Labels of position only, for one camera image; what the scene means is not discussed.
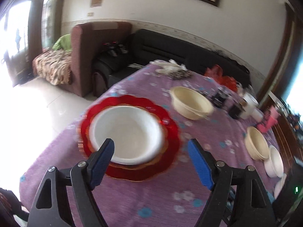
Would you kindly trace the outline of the large white bowl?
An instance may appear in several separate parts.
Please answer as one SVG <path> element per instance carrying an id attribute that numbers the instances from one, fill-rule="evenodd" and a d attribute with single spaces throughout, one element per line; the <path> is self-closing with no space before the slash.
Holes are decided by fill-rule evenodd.
<path id="1" fill-rule="evenodd" d="M 269 146 L 269 158 L 263 162 L 266 174 L 270 178 L 281 178 L 284 174 L 283 160 L 280 152 L 273 145 Z"/>

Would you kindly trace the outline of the beige bowl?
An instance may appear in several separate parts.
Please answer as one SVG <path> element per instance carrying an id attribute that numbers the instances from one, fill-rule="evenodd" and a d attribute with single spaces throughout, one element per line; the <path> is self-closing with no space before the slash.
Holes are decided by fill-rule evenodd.
<path id="1" fill-rule="evenodd" d="M 175 111 L 187 119 L 199 120 L 214 112 L 211 102 L 195 90 L 176 86 L 172 87 L 169 93 Z"/>
<path id="2" fill-rule="evenodd" d="M 255 127 L 248 127 L 244 139 L 245 147 L 254 160 L 267 160 L 269 158 L 269 146 L 263 134 Z"/>

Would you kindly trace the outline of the red glass plate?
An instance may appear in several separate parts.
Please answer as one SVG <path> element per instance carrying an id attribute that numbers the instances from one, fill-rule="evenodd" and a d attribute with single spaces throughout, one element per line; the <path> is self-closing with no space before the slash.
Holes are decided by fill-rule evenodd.
<path id="1" fill-rule="evenodd" d="M 181 147 L 179 138 L 179 129 L 175 121 L 169 116 L 169 113 L 162 106 L 156 105 L 151 100 L 133 95 L 122 95 L 119 97 L 107 97 L 99 100 L 90 107 L 83 116 L 83 120 L 77 128 L 77 146 L 81 154 L 88 158 L 95 149 L 92 147 L 89 138 L 90 124 L 97 114 L 114 106 L 134 106 L 154 115 L 160 122 L 164 131 L 164 145 L 160 153 L 150 162 L 138 166 L 123 166 L 111 162 L 106 170 L 106 175 L 119 180 L 140 182 L 149 180 L 165 171 L 167 171 L 175 162 Z"/>

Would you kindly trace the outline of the wooden radiator cabinet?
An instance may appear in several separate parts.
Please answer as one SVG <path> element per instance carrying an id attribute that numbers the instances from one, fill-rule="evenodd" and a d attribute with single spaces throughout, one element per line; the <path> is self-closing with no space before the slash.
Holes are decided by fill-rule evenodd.
<path id="1" fill-rule="evenodd" d="M 265 111 L 271 106 L 276 106 L 280 114 L 277 118 L 277 124 L 273 126 L 272 131 L 280 150 L 284 171 L 287 172 L 292 165 L 294 157 L 302 160 L 302 148 L 297 141 L 293 127 L 287 120 L 285 105 L 270 91 L 260 107 L 262 111 Z"/>

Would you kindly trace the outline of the pink knitted thermos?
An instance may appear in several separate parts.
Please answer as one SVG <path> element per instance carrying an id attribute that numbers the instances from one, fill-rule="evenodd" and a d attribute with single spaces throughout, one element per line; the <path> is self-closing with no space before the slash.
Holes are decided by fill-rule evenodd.
<path id="1" fill-rule="evenodd" d="M 281 109 L 279 106 L 276 104 L 270 106 L 265 111 L 262 121 L 256 125 L 256 128 L 263 134 L 268 132 L 272 126 L 277 124 L 280 113 Z"/>

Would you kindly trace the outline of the white plastic jar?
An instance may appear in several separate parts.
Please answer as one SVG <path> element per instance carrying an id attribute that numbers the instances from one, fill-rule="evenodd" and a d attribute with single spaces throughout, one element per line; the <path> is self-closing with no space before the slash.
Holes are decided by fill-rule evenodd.
<path id="1" fill-rule="evenodd" d="M 240 114 L 241 119 L 247 119 L 253 113 L 255 108 L 259 105 L 258 101 L 249 93 L 246 93 L 243 96 L 243 99 L 247 102 L 246 106 L 243 108 L 243 111 Z"/>

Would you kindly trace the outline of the dark jar with cork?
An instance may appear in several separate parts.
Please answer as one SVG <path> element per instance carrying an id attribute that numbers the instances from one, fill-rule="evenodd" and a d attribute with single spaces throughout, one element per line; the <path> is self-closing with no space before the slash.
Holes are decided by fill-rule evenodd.
<path id="1" fill-rule="evenodd" d="M 239 102 L 236 102 L 232 105 L 232 107 L 228 111 L 228 115 L 232 119 L 238 120 L 241 113 L 244 111 L 244 107 L 247 106 L 247 101 L 242 99 Z"/>

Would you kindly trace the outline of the purple floral tablecloth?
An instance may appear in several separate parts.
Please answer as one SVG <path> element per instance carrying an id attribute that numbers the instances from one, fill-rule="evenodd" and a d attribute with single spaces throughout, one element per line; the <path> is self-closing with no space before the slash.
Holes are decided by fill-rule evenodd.
<path id="1" fill-rule="evenodd" d="M 24 174 L 23 205 L 52 210 L 51 194 L 61 169 L 87 168 L 87 157 L 108 141 L 112 149 L 103 162 L 92 192 L 108 226 L 194 226 L 210 195 L 187 150 L 191 139 L 215 160 L 232 168 L 255 168 L 272 192 L 278 177 L 266 173 L 265 159 L 254 159 L 246 141 L 255 120 L 233 119 L 227 110 L 239 96 L 227 90 L 223 108 L 201 95 L 220 89 L 215 80 L 194 73 L 171 80 L 149 64 L 113 85 L 77 122 L 66 128 Z"/>

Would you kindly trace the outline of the black tin can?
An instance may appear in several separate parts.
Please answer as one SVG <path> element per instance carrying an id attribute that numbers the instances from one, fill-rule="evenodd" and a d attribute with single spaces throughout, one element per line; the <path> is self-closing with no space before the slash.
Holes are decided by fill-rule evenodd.
<path id="1" fill-rule="evenodd" d="M 226 87 L 218 88 L 217 92 L 211 98 L 213 106 L 222 109 L 229 96 L 230 95 L 226 90 Z"/>

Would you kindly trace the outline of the red plastic bag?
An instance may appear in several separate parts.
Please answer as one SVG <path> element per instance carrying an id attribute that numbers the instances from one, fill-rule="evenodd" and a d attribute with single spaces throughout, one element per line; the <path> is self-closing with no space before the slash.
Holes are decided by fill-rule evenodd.
<path id="1" fill-rule="evenodd" d="M 223 69 L 219 65 L 214 65 L 212 68 L 207 68 L 204 76 L 212 78 L 218 84 L 227 87 L 235 93 L 238 90 L 236 79 L 230 76 L 223 76 Z"/>

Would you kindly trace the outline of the patterned blanket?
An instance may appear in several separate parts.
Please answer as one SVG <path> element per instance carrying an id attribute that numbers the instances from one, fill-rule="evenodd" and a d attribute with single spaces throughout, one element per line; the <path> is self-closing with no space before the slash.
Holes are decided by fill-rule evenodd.
<path id="1" fill-rule="evenodd" d="M 32 61 L 34 75 L 54 86 L 71 84 L 71 52 L 47 50 Z"/>

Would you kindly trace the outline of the black sofa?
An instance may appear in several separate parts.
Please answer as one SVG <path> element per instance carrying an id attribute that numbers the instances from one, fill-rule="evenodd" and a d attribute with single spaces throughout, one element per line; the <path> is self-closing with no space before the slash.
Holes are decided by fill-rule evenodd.
<path id="1" fill-rule="evenodd" d="M 200 75 L 219 65 L 224 76 L 234 78 L 243 87 L 251 85 L 249 69 L 220 51 L 207 50 L 171 36 L 140 29 L 120 42 L 106 40 L 103 43 L 103 48 L 92 61 L 94 96 L 101 96 L 111 86 L 156 59 L 172 59 Z"/>

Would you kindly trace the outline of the green cushion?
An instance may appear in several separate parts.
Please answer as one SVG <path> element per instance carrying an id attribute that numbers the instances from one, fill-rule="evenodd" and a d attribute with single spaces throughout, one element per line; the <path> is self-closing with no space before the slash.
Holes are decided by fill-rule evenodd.
<path id="1" fill-rule="evenodd" d="M 63 49 L 64 51 L 71 52 L 72 45 L 71 45 L 71 34 L 65 34 L 61 36 L 53 45 L 53 50 L 60 50 Z"/>

